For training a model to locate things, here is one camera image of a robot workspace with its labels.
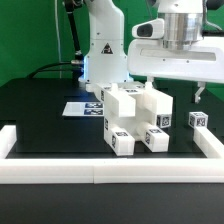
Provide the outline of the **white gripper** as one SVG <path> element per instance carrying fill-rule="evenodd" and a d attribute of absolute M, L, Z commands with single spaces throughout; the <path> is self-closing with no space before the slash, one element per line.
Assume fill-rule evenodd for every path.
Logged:
<path fill-rule="evenodd" d="M 154 89 L 154 77 L 196 81 L 199 103 L 205 82 L 224 84 L 224 38 L 204 38 L 189 50 L 164 49 L 159 40 L 136 39 L 128 49 L 128 71 L 147 76 L 145 89 Z"/>

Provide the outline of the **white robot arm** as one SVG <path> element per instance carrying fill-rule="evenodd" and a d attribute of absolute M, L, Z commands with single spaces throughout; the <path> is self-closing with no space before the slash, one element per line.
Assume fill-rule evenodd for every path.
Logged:
<path fill-rule="evenodd" d="M 90 17 L 90 51 L 82 80 L 91 84 L 125 82 L 128 75 L 224 84 L 224 30 L 207 10 L 223 1 L 148 0 L 157 18 L 132 28 L 134 40 L 123 50 L 124 15 L 112 0 L 85 0 Z"/>

